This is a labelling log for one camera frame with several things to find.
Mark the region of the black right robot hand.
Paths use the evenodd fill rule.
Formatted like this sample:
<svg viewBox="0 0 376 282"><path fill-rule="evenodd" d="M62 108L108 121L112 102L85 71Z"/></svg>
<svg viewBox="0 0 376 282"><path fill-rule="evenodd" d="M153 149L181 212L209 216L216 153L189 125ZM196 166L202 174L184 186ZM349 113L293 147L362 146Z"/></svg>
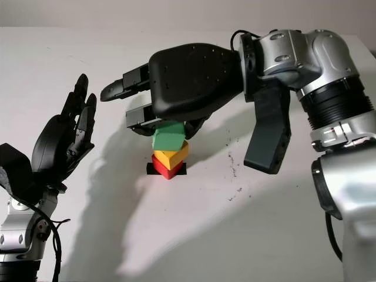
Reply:
<svg viewBox="0 0 376 282"><path fill-rule="evenodd" d="M186 139L191 139L213 112L243 91L240 56L208 43L164 49L105 86L100 100L125 99L147 90L154 116L183 122Z"/></svg>

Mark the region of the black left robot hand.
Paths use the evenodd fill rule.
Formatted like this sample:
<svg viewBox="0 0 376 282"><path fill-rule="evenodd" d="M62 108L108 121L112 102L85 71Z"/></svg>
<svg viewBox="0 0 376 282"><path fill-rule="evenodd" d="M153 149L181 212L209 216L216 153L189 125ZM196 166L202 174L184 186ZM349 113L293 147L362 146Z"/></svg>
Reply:
<svg viewBox="0 0 376 282"><path fill-rule="evenodd" d="M96 104L96 95L88 95L88 77L83 73L61 113L47 122L35 143L31 167L37 184L59 186L94 148Z"/></svg>

